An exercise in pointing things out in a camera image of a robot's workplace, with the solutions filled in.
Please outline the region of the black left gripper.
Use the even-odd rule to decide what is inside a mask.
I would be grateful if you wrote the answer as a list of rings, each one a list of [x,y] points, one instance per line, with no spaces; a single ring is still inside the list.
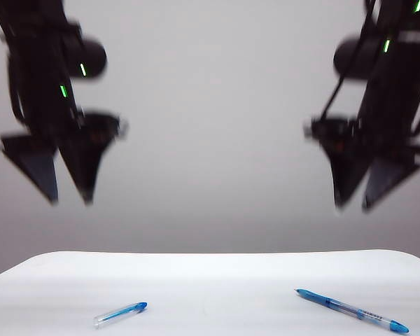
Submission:
[[[85,204],[93,203],[102,155],[109,141],[90,138],[88,116],[78,106],[20,106],[26,134],[1,136],[3,154],[50,204],[58,201],[57,148]]]

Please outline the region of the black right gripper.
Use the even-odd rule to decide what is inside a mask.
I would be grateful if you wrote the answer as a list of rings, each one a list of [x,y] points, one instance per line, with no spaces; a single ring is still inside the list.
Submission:
[[[322,140],[320,145],[330,163],[333,197],[344,208],[362,181],[371,162],[370,176],[362,201],[363,210],[372,210],[401,183],[420,170],[420,143],[409,123],[391,118],[358,117],[352,141]]]

